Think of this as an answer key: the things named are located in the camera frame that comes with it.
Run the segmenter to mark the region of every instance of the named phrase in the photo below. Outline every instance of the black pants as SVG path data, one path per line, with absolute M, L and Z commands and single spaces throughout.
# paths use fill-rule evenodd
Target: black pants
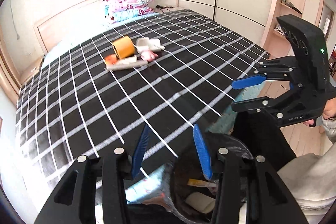
M 241 140 L 253 156 L 264 156 L 276 171 L 296 158 L 281 130 L 261 113 L 238 113 L 232 136 Z

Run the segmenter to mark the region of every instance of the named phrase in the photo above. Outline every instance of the wooden floor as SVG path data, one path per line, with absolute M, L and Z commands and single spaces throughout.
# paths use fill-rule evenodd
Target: wooden floor
M 289 82 L 274 81 L 265 83 L 264 88 L 261 90 L 258 97 L 268 96 L 276 98 L 285 93 L 289 89 Z M 283 135 L 287 142 L 297 156 L 314 153 L 320 155 L 323 151 L 322 145 L 322 132 L 323 127 L 307 127 L 299 123 L 292 126 L 281 128 Z

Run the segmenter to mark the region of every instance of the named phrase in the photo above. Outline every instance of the headboard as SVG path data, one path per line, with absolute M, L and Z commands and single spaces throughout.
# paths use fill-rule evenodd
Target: headboard
M 49 15 L 34 24 L 34 31 L 44 54 L 50 52 L 70 31 L 79 8 L 102 0 L 85 0 L 65 10 Z

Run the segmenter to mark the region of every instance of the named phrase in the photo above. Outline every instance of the beige jacket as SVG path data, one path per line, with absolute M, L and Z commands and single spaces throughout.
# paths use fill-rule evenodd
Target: beige jacket
M 278 171 L 309 224 L 318 224 L 336 197 L 336 118 L 322 122 L 333 146 L 323 156 L 303 155 Z M 246 205 L 240 210 L 239 224 L 245 223 L 245 219 Z

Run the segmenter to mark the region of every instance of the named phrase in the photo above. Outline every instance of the stack of folded blankets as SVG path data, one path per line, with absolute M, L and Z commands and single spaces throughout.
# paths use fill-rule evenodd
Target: stack of folded blankets
M 153 13 L 148 3 L 153 0 L 103 0 L 105 18 L 109 23 L 121 22 L 132 17 Z

